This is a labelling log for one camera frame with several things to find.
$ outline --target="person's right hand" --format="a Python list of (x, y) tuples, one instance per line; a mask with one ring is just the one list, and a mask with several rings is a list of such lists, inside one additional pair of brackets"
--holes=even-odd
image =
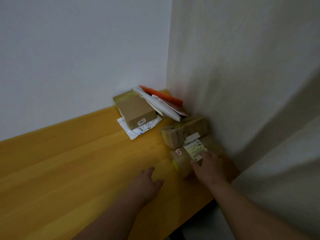
[(214, 184), (228, 183), (224, 175), (221, 161), (213, 152), (201, 152), (202, 165), (195, 160), (191, 161), (192, 168), (198, 180), (210, 187)]

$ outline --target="person's right arm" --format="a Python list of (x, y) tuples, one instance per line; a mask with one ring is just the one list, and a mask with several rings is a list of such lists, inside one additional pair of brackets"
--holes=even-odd
[(214, 153), (202, 152), (201, 166), (195, 161), (191, 164), (198, 180), (217, 201), (237, 240), (310, 239), (238, 193), (227, 182)]

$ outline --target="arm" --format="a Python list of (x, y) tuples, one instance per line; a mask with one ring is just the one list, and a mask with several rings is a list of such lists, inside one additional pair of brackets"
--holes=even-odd
[(202, 165), (191, 162), (198, 180), (208, 187), (237, 240), (309, 239), (239, 194), (225, 179), (218, 157), (202, 152)]
[(151, 167), (141, 171), (122, 196), (73, 240), (127, 239), (139, 211), (157, 195), (163, 185), (163, 179), (152, 181), (154, 169)]

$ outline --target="curtain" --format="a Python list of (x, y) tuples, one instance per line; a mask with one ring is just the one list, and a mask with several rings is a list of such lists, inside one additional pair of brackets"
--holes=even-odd
[[(316, 238), (319, 9), (320, 0), (173, 0), (166, 82), (210, 121), (242, 171), (234, 186)], [(219, 209), (183, 231), (232, 239)]]

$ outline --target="yellow wooden tabletop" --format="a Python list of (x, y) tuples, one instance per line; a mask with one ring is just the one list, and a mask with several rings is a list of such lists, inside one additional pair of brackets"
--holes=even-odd
[(172, 168), (160, 135), (171, 119), (130, 140), (118, 118), (109, 107), (0, 142), (0, 239), (70, 239), (150, 166), (164, 185), (129, 239), (162, 240), (212, 200)]

